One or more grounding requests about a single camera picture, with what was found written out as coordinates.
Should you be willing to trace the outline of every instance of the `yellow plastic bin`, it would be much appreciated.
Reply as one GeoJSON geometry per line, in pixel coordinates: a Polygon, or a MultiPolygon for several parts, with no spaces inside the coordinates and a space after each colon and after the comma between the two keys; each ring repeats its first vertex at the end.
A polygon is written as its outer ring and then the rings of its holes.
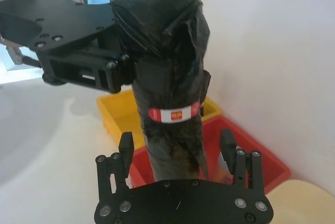
{"type": "MultiPolygon", "coordinates": [[[[120,92],[116,95],[99,97],[97,104],[103,117],[104,126],[117,144],[119,144],[123,132],[131,131],[135,149],[144,146],[140,116],[137,112],[137,105],[132,90],[120,92]]],[[[221,113],[221,109],[212,100],[206,98],[202,121],[221,113]]]]}

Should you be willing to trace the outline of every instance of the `plastic bin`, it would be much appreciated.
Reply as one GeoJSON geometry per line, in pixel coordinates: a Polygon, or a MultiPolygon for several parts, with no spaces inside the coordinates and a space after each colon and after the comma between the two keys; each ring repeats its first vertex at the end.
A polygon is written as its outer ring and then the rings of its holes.
{"type": "MultiPolygon", "coordinates": [[[[232,123],[224,116],[214,117],[203,122],[204,146],[207,154],[209,178],[213,178],[220,152],[220,131],[229,128],[233,131],[237,145],[246,151],[259,150],[262,153],[263,177],[265,193],[270,192],[280,183],[287,180],[291,171],[272,152],[259,144],[245,131],[232,123]]],[[[130,176],[133,187],[154,182],[149,157],[143,147],[134,152],[133,163],[130,167],[130,176]]]]}
{"type": "MultiPolygon", "coordinates": [[[[144,147],[140,116],[137,112],[137,105],[132,90],[120,92],[116,95],[99,97],[97,104],[103,118],[104,126],[117,144],[119,144],[123,132],[131,131],[135,150],[144,147]]],[[[202,121],[220,114],[221,109],[209,98],[206,98],[202,121]]]]}

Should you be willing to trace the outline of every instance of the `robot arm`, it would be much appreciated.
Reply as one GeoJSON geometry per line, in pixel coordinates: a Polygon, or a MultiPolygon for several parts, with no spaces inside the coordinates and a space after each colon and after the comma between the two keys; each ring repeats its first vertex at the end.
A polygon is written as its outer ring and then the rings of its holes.
{"type": "MultiPolygon", "coordinates": [[[[69,82],[118,93],[122,85],[131,84],[136,76],[134,63],[120,50],[109,4],[0,0],[0,35],[0,43],[8,47],[12,58],[42,68],[43,80],[51,85],[69,82]],[[36,52],[38,61],[22,55],[21,46],[36,52]]],[[[129,189],[125,178],[133,150],[132,135],[128,132],[122,135],[119,153],[96,158],[96,223],[271,222],[273,209],[264,196],[261,154],[236,150],[230,132],[222,132],[221,150],[234,175],[233,186],[171,180],[129,189]],[[115,193],[111,192],[111,174],[115,175],[115,193]]]]}

